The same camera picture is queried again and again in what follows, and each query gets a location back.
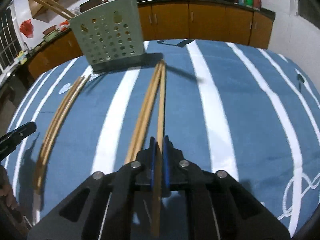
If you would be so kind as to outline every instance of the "basket hole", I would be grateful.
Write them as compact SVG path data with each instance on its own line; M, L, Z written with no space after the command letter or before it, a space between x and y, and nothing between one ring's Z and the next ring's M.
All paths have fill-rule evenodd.
M119 14L118 11L114 11L113 12L113 22L115 24L122 23L122 16Z

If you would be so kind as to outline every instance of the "table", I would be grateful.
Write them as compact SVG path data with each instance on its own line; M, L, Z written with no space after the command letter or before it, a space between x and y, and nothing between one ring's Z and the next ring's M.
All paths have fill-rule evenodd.
M298 230L319 202L319 93L308 76L282 55L232 43L168 40L145 47L147 53L163 53L167 63L165 135L174 147L203 170L228 171L291 234ZM12 120L11 130L36 117L37 131L7 163L27 216L44 134L70 85L91 73L88 65L82 56L41 75ZM40 217L94 171L110 173L123 165L152 73L152 66L144 66L91 77L56 139ZM305 80L301 92L298 73ZM156 136L157 111L158 100L144 148ZM149 199L141 198L132 235L147 239ZM163 199L163 239L187 234L183 198L173 192Z

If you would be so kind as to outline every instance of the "metal screw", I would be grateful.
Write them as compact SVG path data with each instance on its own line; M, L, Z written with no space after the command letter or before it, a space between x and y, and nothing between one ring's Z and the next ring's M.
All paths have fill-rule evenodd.
M225 171L221 170L217 172L217 175L219 178L225 178L228 174Z
M189 166L189 162L187 160L182 160L179 162L179 165L181 167L188 167Z
M134 162L131 163L131 167L134 168L134 169L136 169L136 168L138 168L140 166L141 166L141 163L138 162L138 161L134 161Z
M102 171L96 171L94 174L92 174L92 177L94 179L101 179L103 177L104 173Z

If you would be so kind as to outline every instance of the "human hand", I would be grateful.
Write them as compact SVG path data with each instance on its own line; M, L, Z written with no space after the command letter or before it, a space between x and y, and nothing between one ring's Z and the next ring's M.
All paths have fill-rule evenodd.
M7 171L2 165L0 165L0 197L4 197L5 204L11 209L15 209L18 206L9 183Z

